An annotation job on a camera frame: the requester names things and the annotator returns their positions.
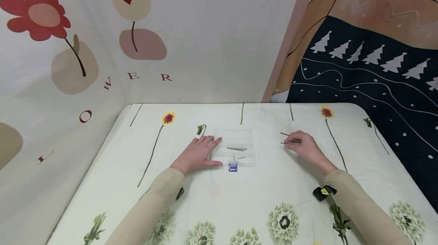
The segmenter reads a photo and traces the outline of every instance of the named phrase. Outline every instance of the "backdrop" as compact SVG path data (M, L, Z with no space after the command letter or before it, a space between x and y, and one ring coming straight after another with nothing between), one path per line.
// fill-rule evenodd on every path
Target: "backdrop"
M295 1L0 0L0 243L48 240L126 105L260 102Z
M311 0L271 101L362 107L438 210L437 32L437 0Z

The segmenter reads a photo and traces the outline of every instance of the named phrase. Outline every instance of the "left hand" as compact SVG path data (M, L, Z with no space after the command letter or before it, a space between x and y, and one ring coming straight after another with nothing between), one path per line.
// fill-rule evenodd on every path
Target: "left hand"
M194 138L170 167L187 175L204 167L222 166L223 164L220 161L209 161L207 159L211 151L222 141L222 138L218 138L215 141L213 139L213 136L201 136L199 139Z

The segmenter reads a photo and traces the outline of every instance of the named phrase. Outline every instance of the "hand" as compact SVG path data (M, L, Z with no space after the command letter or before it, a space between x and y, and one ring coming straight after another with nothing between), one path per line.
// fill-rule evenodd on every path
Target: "hand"
M300 144L292 142L294 139L300 139L302 142ZM328 160L328 158L326 158L316 144L315 139L308 133L301 130L295 131L284 140L284 143L289 150L296 152L306 161L319 167L324 175L338 169Z
M222 138L218 138L216 141L213 141L213 139L213 136L194 138L170 167L187 175L204 167L222 166L223 164L220 161L209 161L207 159L210 152L222 141Z

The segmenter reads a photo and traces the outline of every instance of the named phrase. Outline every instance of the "small blue object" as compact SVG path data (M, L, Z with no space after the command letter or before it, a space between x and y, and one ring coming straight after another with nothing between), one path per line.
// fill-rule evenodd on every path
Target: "small blue object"
M228 171L229 172L237 172L237 164L236 163L228 164Z

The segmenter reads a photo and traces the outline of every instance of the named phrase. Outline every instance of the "beige sleeve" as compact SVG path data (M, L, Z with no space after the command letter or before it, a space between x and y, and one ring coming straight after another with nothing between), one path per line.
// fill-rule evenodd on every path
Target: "beige sleeve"
M183 179L184 175L173 168L167 168L161 172L105 244L144 245L158 223L161 213L167 211L170 204L175 201Z
M368 244L411 245L409 239L352 175L338 169L329 173L325 182L337 190L333 199L351 218Z

